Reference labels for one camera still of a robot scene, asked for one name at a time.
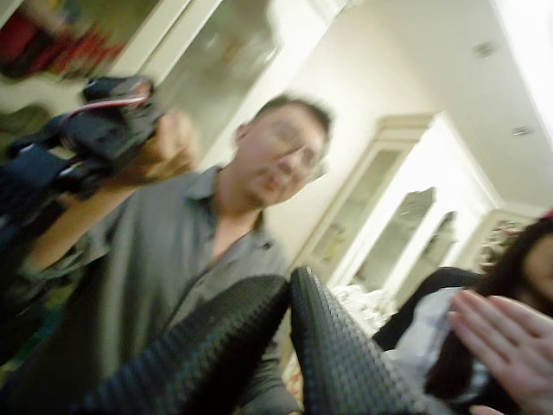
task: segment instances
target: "finger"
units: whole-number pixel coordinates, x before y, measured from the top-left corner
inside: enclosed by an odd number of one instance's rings
[[[520,327],[517,322],[514,322],[509,316],[506,316],[494,303],[489,299],[475,293],[471,290],[466,290],[462,293],[461,298],[469,304],[480,316],[491,326],[496,328],[502,335],[514,345],[520,343],[521,339],[527,336],[524,328]]]
[[[470,413],[471,415],[505,415],[489,406],[471,406]]]
[[[512,324],[514,328],[508,328],[511,332],[505,336],[505,329],[500,327],[500,324],[504,325],[504,322],[495,321],[500,316],[500,313],[484,298],[471,295],[467,292],[455,296],[452,304],[462,314],[463,322],[474,333],[478,334],[482,341],[508,361],[509,357],[515,353],[515,347],[519,338],[517,337],[518,333],[512,334],[513,330],[517,331],[516,325]]]
[[[462,343],[467,346],[468,350],[470,350],[474,356],[490,369],[490,372],[500,379],[500,375],[507,367],[507,359],[487,344],[482,338],[482,334],[474,331],[473,328],[467,324],[463,315],[452,311],[449,313],[449,318],[455,333]]]
[[[490,297],[490,301],[527,333],[533,336],[553,333],[553,319],[532,307],[505,297]]]

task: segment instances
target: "black textured object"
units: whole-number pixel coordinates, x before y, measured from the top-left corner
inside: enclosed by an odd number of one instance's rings
[[[244,279],[196,308],[72,413],[231,413],[288,306],[284,278]]]
[[[451,413],[408,385],[309,268],[292,273],[291,302],[308,415]]]

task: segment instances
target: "gray shirt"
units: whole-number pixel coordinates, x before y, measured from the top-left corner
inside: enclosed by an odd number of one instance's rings
[[[137,191],[57,264],[14,282],[10,300],[17,303],[52,278],[79,280],[60,327],[18,374],[10,406],[57,413],[240,279],[284,275],[282,251],[263,222],[210,267],[218,172],[212,168]],[[243,414],[298,410],[278,371],[277,339],[241,401]]]

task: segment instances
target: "glass cabinet door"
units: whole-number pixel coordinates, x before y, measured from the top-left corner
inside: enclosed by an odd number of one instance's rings
[[[381,289],[434,202],[435,188],[407,194],[351,284],[361,285],[366,291]]]
[[[159,102],[189,112],[208,149],[278,47],[267,0],[225,0],[158,88]]]
[[[315,246],[308,265],[326,280],[352,244],[374,208],[378,188],[402,154],[401,150],[381,150],[374,157],[358,184],[334,216],[327,231]]]
[[[396,303],[401,307],[416,290],[416,287],[442,265],[443,260],[455,244],[456,212],[448,212],[430,238],[424,251],[411,268],[411,271],[396,294]]]

